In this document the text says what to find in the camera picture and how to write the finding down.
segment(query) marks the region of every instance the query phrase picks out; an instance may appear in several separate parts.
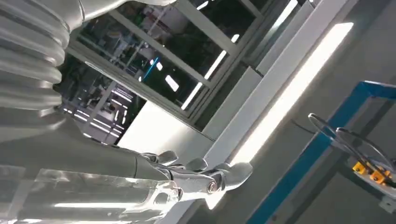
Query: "ceiling light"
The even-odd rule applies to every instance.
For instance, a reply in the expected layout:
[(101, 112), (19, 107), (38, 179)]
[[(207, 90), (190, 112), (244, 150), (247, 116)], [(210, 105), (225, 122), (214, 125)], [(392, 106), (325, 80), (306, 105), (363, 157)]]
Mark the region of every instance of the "ceiling light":
[(83, 133), (83, 135), (85, 135), (88, 138), (92, 138), (92, 136), (88, 135), (87, 133)]
[(157, 64), (156, 64), (156, 66), (157, 66), (157, 68), (158, 68), (158, 70), (162, 70), (162, 68), (163, 68), (163, 66), (162, 66), (162, 64), (160, 63), (160, 62), (158, 62)]
[(93, 122), (91, 122), (91, 125), (94, 126), (94, 127), (99, 128), (100, 130), (102, 130), (102, 131), (104, 131), (104, 132), (106, 132), (106, 133), (110, 133), (109, 130), (107, 130), (107, 129), (105, 129), (104, 127), (99, 126), (99, 125), (97, 125), (97, 124), (95, 124), (95, 123), (93, 123)]
[(117, 130), (117, 129), (113, 129), (114, 131), (116, 131), (116, 132), (118, 132), (118, 133), (120, 133), (120, 134), (122, 134), (122, 132), (120, 131), (120, 130)]
[(194, 96), (198, 93), (199, 89), (201, 88), (202, 83), (198, 83), (195, 88), (192, 90), (192, 92), (190, 93), (190, 95), (187, 97), (186, 101), (183, 103), (182, 105), (182, 110), (185, 110), (187, 108), (187, 106), (191, 103), (192, 99), (194, 98)]
[(174, 79), (172, 79), (171, 76), (167, 75), (165, 77), (165, 81), (168, 83), (168, 85), (172, 88), (174, 92), (176, 92), (179, 89), (179, 84), (177, 84), (177, 82)]
[(87, 113), (82, 112), (81, 110), (77, 110), (77, 112), (82, 113), (83, 115), (89, 117), (89, 115)]
[(201, 10), (201, 9), (205, 8), (208, 4), (209, 4), (209, 1), (202, 3), (200, 6), (197, 7), (197, 10)]
[(117, 138), (120, 137), (119, 135), (117, 135), (116, 133), (113, 133), (113, 132), (110, 132), (110, 134), (111, 134), (112, 136), (114, 136), (114, 137), (117, 137)]
[(115, 121), (118, 120), (118, 112), (120, 112), (120, 111), (117, 110), (117, 112), (115, 113), (115, 116), (114, 116), (114, 120), (115, 120)]
[[(259, 122), (252, 134), (243, 143), (235, 157), (231, 160), (231, 165), (238, 162), (250, 162), (252, 160), (351, 30), (353, 25), (352, 22), (340, 23), (335, 25), (328, 32), (298, 73), (293, 77), (290, 84), (276, 100), (267, 115)], [(214, 208), (220, 199), (220, 193), (218, 193), (214, 195), (213, 198), (208, 198), (206, 202), (210, 208)]]
[(116, 125), (116, 127), (118, 127), (118, 128), (121, 128), (122, 130), (124, 130), (124, 128), (123, 128), (123, 127), (121, 127), (120, 125)]
[(80, 115), (78, 115), (78, 114), (74, 114), (74, 117), (77, 117), (77, 118), (80, 118), (81, 120), (83, 120), (83, 121), (87, 121), (87, 119), (86, 118), (84, 118), (83, 116), (80, 116)]
[(98, 120), (98, 119), (96, 119), (96, 118), (94, 118), (93, 119), (94, 121), (96, 121), (96, 122), (98, 122), (98, 123), (101, 123), (101, 124), (103, 124), (104, 126), (106, 126), (106, 127), (109, 127), (109, 128), (111, 128), (111, 126), (110, 125), (108, 125), (108, 124), (106, 124), (106, 123), (104, 123), (104, 122), (102, 122), (102, 121), (100, 121), (100, 120)]
[(113, 101), (113, 102), (115, 102), (116, 104), (118, 104), (118, 105), (122, 106), (122, 103), (118, 102), (117, 100), (115, 100), (115, 99), (112, 99), (112, 101)]
[(279, 27), (285, 20), (286, 18), (290, 15), (290, 13), (293, 11), (293, 9), (297, 6), (298, 2), (297, 0), (291, 0), (285, 9), (282, 11), (281, 15), (278, 17), (278, 19), (275, 21), (274, 25), (272, 28)]
[(117, 91), (112, 90), (112, 93), (114, 93), (115, 95), (117, 95), (117, 96), (123, 98), (124, 100), (128, 101), (129, 103), (132, 102), (132, 100), (130, 100), (128, 97), (122, 95), (121, 93), (119, 93), (119, 92), (117, 92)]
[(232, 38), (231, 38), (231, 42), (235, 43), (239, 38), (239, 34), (235, 34)]

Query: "window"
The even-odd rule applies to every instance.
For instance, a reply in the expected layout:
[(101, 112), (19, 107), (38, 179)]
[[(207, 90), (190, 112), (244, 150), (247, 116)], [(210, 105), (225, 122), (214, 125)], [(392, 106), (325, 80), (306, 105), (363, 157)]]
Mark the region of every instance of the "window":
[(162, 7), (130, 1), (117, 10), (202, 76), (207, 75), (223, 51), (172, 5)]
[[(108, 14), (87, 23), (78, 41), (178, 107), (183, 105), (198, 84)], [(167, 76), (171, 76), (179, 86), (176, 91), (166, 81)]]
[(58, 110), (72, 117), (86, 137), (116, 144), (146, 101), (72, 55), (59, 70), (62, 81), (54, 90), (63, 103)]

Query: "humanoid robot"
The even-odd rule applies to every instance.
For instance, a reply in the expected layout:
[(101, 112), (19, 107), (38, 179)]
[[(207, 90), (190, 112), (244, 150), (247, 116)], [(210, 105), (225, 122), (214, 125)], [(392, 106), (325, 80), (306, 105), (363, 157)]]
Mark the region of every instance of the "humanoid robot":
[[(174, 0), (140, 0), (167, 5)], [(240, 186), (252, 167), (105, 146), (57, 113), (69, 36), (126, 0), (0, 0), (0, 223), (134, 223)]]

